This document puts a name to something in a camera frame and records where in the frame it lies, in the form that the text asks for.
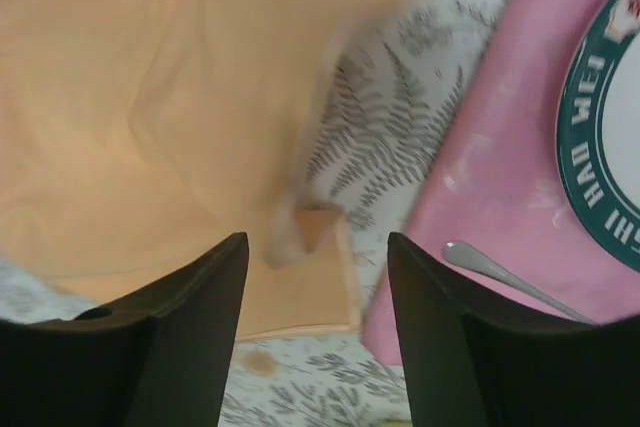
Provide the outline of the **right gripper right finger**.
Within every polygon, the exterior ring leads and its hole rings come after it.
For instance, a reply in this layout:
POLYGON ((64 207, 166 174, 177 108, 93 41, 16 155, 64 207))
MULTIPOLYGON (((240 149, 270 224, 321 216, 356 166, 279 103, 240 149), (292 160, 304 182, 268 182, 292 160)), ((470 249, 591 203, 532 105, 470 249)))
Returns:
POLYGON ((400 233, 388 275, 416 426, 635 426, 639 320, 547 314, 448 268, 400 233))

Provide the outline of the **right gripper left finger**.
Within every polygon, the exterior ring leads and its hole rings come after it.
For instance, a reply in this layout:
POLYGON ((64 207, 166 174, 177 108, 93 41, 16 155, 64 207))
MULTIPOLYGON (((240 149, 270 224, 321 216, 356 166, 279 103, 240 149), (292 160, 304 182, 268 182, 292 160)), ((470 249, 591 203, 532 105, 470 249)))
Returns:
POLYGON ((1 325, 5 426, 217 424, 247 276, 235 233, 70 321, 1 325))

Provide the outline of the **orange satin napkin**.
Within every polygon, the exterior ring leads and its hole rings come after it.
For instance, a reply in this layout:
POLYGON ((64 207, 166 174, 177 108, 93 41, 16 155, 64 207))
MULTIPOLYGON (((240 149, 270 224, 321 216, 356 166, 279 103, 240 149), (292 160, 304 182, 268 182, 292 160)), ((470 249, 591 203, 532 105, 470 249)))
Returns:
POLYGON ((106 303, 249 238, 238 336, 360 317, 305 170, 350 44, 406 0, 1 0, 1 258, 106 303))

